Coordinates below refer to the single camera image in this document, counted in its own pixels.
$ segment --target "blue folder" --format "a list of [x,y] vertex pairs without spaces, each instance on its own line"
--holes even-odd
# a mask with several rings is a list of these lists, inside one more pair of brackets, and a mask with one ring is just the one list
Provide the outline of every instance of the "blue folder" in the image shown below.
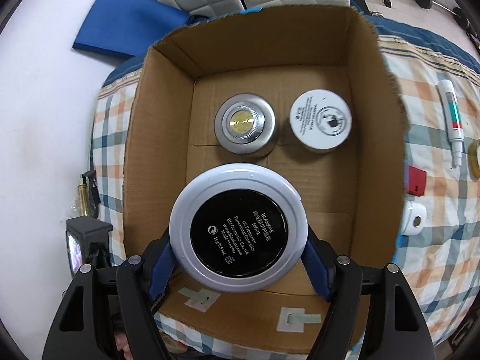
[[96,0],[73,48],[128,59],[186,25],[189,17],[188,12],[155,0]]

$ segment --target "dumbbell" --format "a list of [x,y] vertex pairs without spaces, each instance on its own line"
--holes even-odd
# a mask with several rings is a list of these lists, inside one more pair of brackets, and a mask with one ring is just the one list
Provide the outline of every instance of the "dumbbell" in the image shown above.
[[435,0],[415,0],[415,2],[418,4],[419,7],[424,9],[430,9],[431,7],[433,7],[434,4],[440,8],[445,9],[454,16],[455,21],[463,30],[466,30],[470,25],[469,20],[465,16],[465,13],[463,13],[463,11],[458,7],[454,8],[452,11],[447,7],[444,7],[442,4],[439,4]]

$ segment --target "white marker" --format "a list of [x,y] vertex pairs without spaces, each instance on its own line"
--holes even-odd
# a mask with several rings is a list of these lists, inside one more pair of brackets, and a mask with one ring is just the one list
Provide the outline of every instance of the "white marker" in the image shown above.
[[443,79],[438,83],[438,91],[442,98],[443,112],[447,123],[448,140],[452,144],[453,165],[462,165],[463,155],[463,128],[460,112],[458,111],[457,95],[453,88],[452,81]]

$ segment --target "black circular logo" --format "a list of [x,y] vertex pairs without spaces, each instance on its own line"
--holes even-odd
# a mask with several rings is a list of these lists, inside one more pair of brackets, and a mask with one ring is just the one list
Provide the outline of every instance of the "black circular logo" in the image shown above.
[[318,129],[326,135],[339,135],[347,126],[345,114],[336,107],[324,107],[315,119]]
[[213,196],[198,209],[190,228],[191,244],[200,261],[229,278],[266,271],[282,255],[287,238],[282,210],[252,190]]

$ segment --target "person's hand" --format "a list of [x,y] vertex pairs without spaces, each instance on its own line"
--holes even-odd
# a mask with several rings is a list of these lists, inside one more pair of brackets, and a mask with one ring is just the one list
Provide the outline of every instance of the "person's hand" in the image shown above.
[[130,347],[128,346],[127,336],[125,333],[115,334],[115,344],[117,344],[117,350],[123,350],[123,357],[125,360],[134,360],[131,355]]

